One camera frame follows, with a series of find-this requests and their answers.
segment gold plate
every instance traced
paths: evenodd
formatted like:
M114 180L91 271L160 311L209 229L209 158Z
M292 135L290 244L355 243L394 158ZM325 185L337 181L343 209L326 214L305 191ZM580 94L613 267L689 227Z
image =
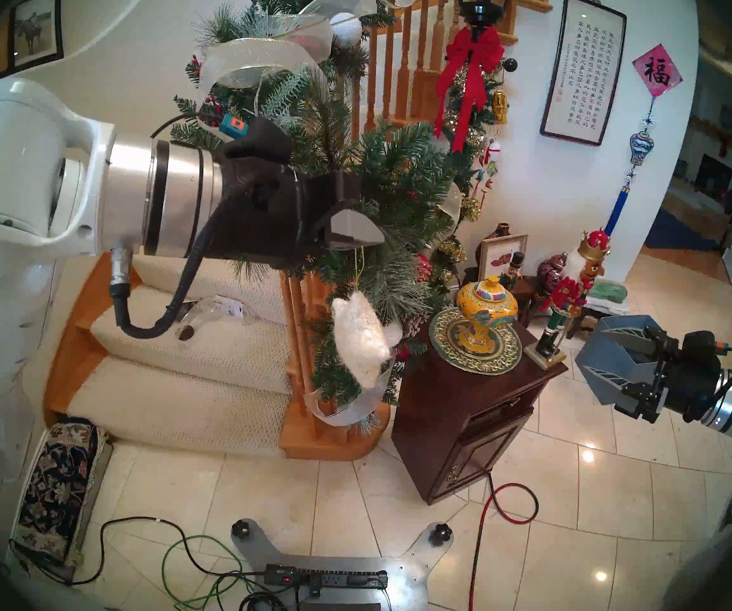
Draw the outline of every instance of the gold plate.
M521 341L512 327L504 325L488 328L491 340L497 348L488 355L475 355L459 344L459 327L464 324L469 325L470 322L457 308L440 311L431 320L431 343L446 362L460 370L488 376L510 372L518 365L521 360Z

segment lantern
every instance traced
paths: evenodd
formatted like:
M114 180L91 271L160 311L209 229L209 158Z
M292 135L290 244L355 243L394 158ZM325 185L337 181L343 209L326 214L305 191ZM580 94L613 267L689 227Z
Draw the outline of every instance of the lantern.
M504 17L510 0L459 0L459 12L465 21L475 28L495 25Z

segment carpeted stair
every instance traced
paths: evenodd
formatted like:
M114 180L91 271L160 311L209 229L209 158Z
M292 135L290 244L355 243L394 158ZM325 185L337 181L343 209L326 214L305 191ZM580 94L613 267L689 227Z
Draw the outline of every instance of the carpeted stair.
M129 299L131 320L152 326L171 301L184 260L135 256L143 286ZM109 356L69 405L118 438L193 451L283 455L289 403L289 340L278 273L237 279L224 261L202 262L188 299L222 295L245 303L251 319L203 324L188 341L174 329L152 340L123 333L107 310L91 326Z

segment yellow ceramic jar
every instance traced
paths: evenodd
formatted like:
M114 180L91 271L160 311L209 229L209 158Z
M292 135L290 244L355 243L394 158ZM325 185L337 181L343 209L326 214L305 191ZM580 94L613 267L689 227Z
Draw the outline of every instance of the yellow ceramic jar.
M465 284L456 296L456 305L470 322L459 329L459 344L479 355L497 349L487 329L510 324L518 315L516 298L498 283L495 275L482 282Z

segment framed chinese calligraphy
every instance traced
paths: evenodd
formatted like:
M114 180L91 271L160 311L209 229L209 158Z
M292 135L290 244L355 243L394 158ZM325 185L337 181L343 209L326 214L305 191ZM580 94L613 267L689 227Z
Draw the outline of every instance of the framed chinese calligraphy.
M609 122L626 15L590 0L564 0L541 134L600 146Z

